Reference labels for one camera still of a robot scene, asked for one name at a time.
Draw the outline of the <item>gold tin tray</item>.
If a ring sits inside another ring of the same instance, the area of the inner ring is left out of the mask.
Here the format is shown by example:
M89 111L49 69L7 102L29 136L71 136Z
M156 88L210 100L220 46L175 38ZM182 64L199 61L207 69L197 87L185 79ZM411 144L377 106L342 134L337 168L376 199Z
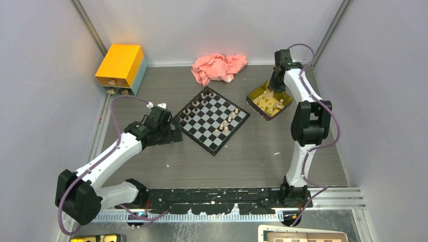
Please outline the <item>gold tin tray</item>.
M293 102L286 92L275 92L266 81L247 94L246 103L267 123L270 123Z

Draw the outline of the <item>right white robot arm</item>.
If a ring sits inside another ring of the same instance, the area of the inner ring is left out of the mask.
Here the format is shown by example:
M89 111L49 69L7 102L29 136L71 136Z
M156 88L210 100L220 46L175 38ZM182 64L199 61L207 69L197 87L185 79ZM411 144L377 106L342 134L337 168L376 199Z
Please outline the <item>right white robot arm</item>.
M289 49L275 52L269 87L275 91L289 89L297 104L290 128L295 142L292 162L280 186L280 201L286 207L293 207L309 197L306 177L315 149L329 134L331 115L327 109L332 104L316 94L303 65L292 60Z

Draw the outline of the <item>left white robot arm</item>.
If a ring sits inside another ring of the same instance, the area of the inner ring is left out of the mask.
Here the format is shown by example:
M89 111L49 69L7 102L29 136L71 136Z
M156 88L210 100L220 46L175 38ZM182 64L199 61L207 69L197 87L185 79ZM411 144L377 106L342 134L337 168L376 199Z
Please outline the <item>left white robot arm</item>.
M143 120L129 124L119 138L85 166L60 173L55 205L81 225L87 225L99 212L119 205L143 207L148 200L147 187L133 178L104 187L106 180L126 161L156 145L181 142L180 118L155 106Z

